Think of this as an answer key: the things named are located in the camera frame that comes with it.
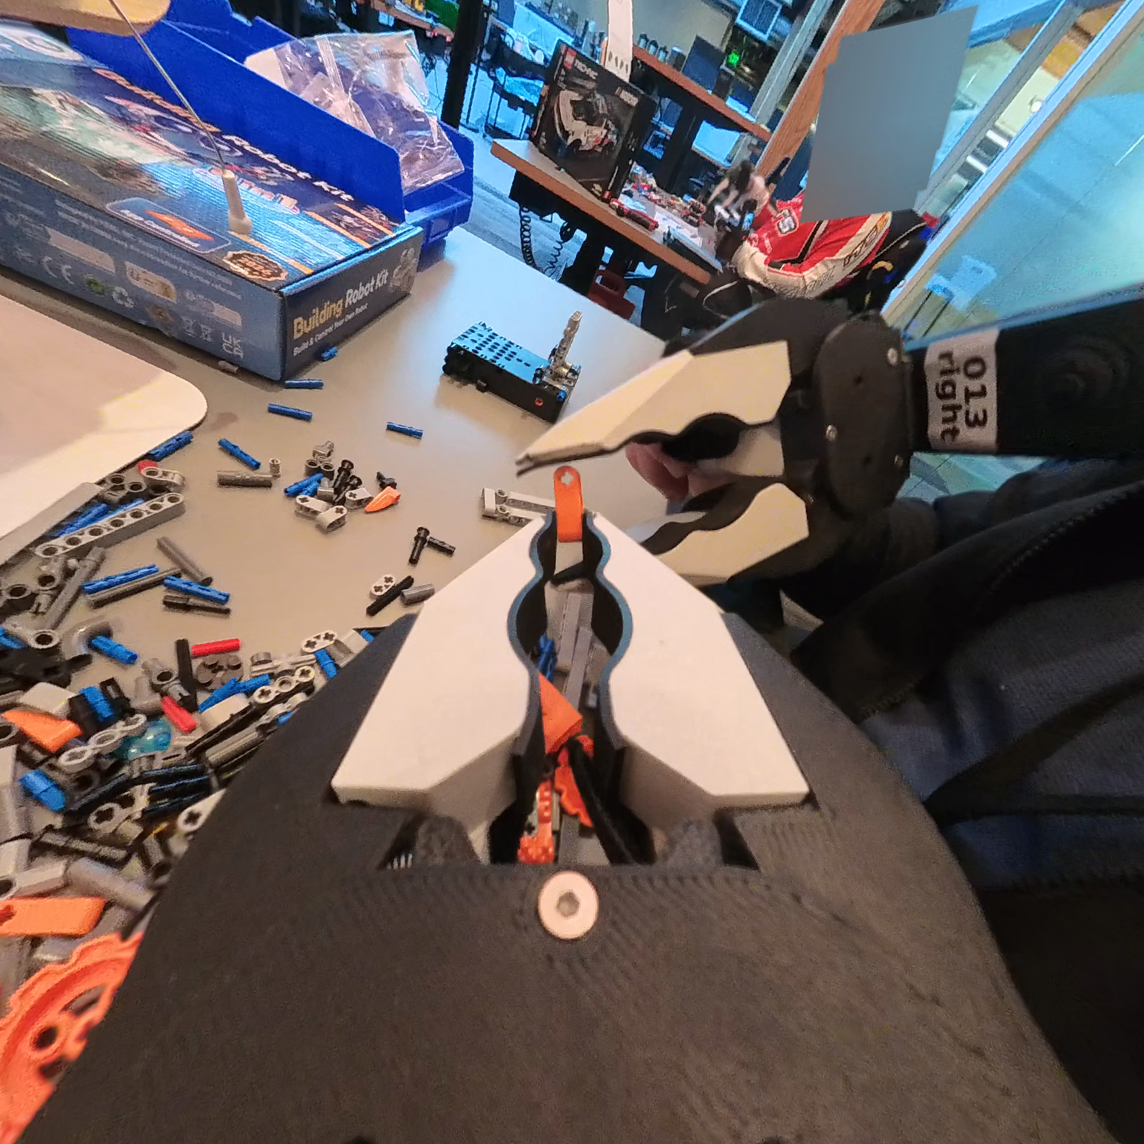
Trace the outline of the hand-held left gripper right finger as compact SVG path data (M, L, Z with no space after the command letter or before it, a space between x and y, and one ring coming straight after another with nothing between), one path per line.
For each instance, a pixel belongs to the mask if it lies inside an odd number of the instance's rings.
M796 805L809 789L723 611L592 513L600 587L620 636L601 673L620 748L618 798L651 829L721 811Z

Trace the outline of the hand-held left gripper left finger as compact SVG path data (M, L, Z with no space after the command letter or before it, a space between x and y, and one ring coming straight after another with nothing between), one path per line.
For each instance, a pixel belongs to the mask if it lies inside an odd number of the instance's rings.
M332 776L339 802L455 818L491 860L530 693L508 613L541 532L519 528L421 603Z

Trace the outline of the grey frame piece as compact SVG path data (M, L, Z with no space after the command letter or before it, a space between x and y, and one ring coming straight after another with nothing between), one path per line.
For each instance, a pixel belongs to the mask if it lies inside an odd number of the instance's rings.
M568 387L574 385L574 381L579 376L579 365L574 365L568 359L568 350L572 346L572 341L574 341L574 335L578 332L579 321L581 321L581 311L574 310L568 315L557 343L548 352L548 363L546 363L546 368L545 368L545 381L550 383L552 387L568 389Z

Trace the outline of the black perforated motor block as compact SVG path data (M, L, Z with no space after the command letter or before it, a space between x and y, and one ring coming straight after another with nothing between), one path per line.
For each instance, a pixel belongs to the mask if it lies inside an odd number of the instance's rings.
M486 322L473 322L449 341L440 372L552 423L563 412L574 385L559 389L546 383L546 363L548 354L537 355Z

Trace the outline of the pile of small building pieces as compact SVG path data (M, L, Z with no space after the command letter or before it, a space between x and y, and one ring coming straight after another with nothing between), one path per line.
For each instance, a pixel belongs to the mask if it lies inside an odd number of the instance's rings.
M445 905L510 899L556 871L550 750L565 706L530 653L545 636L554 519L532 519L535 578L508 613L530 693L510 750L515 796L482 860L455 818L343 804L332 776L414 616L326 629L251 675L236 640L175 647L117 679L65 682L89 653L130 660L107 622L10 629L1 653L1 967L23 980L87 939L142 932L153 961L286 963L368 938L407 945Z

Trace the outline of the person's right hand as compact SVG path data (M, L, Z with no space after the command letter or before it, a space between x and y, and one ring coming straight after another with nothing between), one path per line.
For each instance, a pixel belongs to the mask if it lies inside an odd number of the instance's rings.
M633 471L664 497L669 513L708 510L724 486L741 479L719 466L675 458L660 442L629 442L622 451Z

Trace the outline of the wooden table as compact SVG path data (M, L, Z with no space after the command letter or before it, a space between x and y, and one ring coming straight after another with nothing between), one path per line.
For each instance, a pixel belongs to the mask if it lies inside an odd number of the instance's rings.
M510 198L517 205L545 214L541 205L550 199L552 212L583 232L581 253L561 277L578 293L587 293L607 249L618 260L666 265L666 275L682 273L695 282L706 282L719 269L717 262L699 258L701 251L693 245L666 243L664 227L651 231L627 214L620 216L609 201L585 190L530 141L493 139L489 153L511 168Z

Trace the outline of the person's dark jacket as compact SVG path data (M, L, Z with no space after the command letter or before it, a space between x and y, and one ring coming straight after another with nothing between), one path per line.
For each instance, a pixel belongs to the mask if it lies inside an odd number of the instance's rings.
M780 589L818 620L792 649L794 664L862 728L1011 611L1134 578L1141 580L1141 460L1114 458L1046 462L993 491L895 499L827 561ZM983 791L983 780L961 774L919 800L936 827L1016 813L965 807L974 791ZM1075 1086L1117 1141L1139 1141L1141 884L974 892Z

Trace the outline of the person's blue shirt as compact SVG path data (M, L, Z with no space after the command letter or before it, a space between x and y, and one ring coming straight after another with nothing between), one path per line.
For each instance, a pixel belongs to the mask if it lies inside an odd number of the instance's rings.
M974 888L1141 884L1139 578L1011 611L862 730L917 798L971 774L965 807L1016 809L939 826Z

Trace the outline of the black car kit box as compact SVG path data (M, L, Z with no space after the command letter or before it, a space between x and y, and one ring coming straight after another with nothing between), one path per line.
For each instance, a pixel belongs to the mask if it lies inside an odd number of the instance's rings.
M559 40L530 130L532 144L596 198L616 198L636 161L655 100Z

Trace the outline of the black slanted pole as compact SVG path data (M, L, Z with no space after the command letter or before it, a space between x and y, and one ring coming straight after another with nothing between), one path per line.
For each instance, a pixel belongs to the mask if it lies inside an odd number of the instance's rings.
M464 89L482 41L482 1L456 1L456 19L449 41L447 80L440 102L440 119L458 128L464 106Z

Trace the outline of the clear plastic bag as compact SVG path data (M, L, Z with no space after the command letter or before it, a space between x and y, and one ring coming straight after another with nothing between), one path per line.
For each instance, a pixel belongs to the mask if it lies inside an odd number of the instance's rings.
M247 54L243 64L392 146L405 192L464 170L455 144L429 109L412 30L289 38Z

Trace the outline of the white book stand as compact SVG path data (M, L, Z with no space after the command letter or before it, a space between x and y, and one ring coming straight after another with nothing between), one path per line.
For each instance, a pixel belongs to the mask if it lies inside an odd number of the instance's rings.
M1 295L1 530L207 412L181 359L74 306Z

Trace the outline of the blue plastic bin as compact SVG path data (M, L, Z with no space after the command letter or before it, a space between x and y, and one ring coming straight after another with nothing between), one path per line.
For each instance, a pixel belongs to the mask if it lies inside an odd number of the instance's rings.
M466 135L442 126L460 168L405 190L398 152L387 141L243 64L254 47L289 45L291 36L265 21L245 23L223 1L170 7L188 21L161 19L135 41L107 7L111 32L67 27L67 43L115 73L119 102L148 106L128 111L137 124L152 119L174 141L205 150L208 165L223 159L234 170L254 249L293 273L357 249L377 212L381 221L420 227L427 247L467 221L473 148Z

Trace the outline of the group of orange gear wheels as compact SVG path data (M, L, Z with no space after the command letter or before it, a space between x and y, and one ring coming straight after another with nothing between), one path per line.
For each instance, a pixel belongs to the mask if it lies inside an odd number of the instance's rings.
M1 1018L1 1141L16 1141L78 1057L133 961L141 934L82 941L65 961L38 969Z

